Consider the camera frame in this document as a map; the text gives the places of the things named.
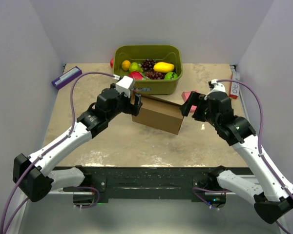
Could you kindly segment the large cardboard box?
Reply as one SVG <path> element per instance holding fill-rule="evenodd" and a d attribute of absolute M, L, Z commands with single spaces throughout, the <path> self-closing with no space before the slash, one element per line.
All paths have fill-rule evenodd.
<path fill-rule="evenodd" d="M 184 116 L 180 104 L 155 96 L 141 94 L 142 107 L 132 121 L 175 135 L 179 134 Z"/>

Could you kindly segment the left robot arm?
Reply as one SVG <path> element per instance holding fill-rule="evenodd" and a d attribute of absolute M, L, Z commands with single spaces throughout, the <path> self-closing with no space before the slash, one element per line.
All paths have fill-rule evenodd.
<path fill-rule="evenodd" d="M 119 85 L 102 90 L 72 126 L 44 148 L 29 156 L 19 154 L 14 159 L 13 181 L 32 202 L 43 199 L 55 187 L 51 171 L 82 144 L 108 127 L 118 114 L 137 116 L 142 107 L 141 94 Z"/>

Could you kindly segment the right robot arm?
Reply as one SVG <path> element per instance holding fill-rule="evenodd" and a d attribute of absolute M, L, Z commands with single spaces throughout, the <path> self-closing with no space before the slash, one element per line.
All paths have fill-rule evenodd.
<path fill-rule="evenodd" d="M 215 192 L 227 189 L 239 195 L 269 224 L 292 210 L 293 184 L 258 144 L 259 137 L 250 122 L 234 114 L 228 95 L 221 91 L 208 95 L 191 92 L 180 108 L 181 114 L 186 117 L 192 106 L 196 108 L 192 118 L 213 126 L 217 134 L 243 158 L 258 180 L 258 184 L 248 182 L 219 166 L 208 179 L 208 187 Z"/>

